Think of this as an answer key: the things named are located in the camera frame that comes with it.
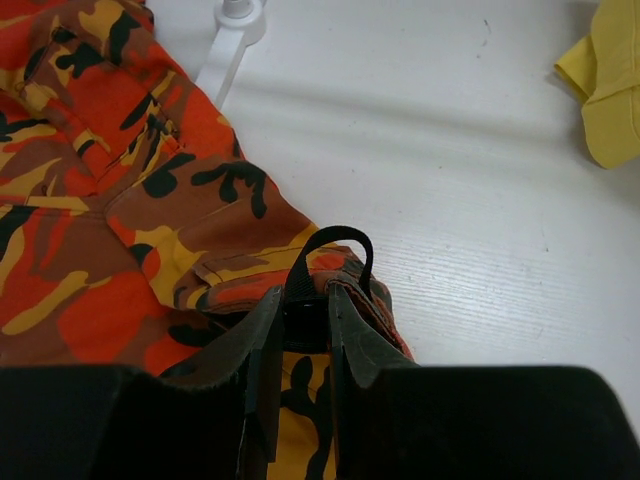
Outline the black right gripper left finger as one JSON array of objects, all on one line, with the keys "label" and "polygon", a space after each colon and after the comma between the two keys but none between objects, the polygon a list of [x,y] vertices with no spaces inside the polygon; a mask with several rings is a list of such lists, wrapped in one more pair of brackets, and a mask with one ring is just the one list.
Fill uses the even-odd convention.
[{"label": "black right gripper left finger", "polygon": [[152,376],[126,365],[5,368],[5,479],[262,479],[275,458],[282,289]]}]

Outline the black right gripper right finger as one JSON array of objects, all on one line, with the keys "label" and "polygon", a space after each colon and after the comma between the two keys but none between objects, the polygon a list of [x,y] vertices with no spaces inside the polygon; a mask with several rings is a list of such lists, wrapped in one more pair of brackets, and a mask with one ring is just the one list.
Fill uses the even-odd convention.
[{"label": "black right gripper right finger", "polygon": [[576,366],[421,366],[329,298],[340,479],[635,479],[609,384]]}]

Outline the orange camouflage trousers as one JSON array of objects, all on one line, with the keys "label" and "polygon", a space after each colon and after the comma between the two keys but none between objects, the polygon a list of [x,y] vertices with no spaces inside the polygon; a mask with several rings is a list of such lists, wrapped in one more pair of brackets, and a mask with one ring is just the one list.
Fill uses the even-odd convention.
[{"label": "orange camouflage trousers", "polygon": [[143,2],[2,3],[1,372],[161,376],[278,287],[278,434],[262,479],[340,479],[332,289],[411,360],[372,251],[354,228],[317,227],[246,159]]}]

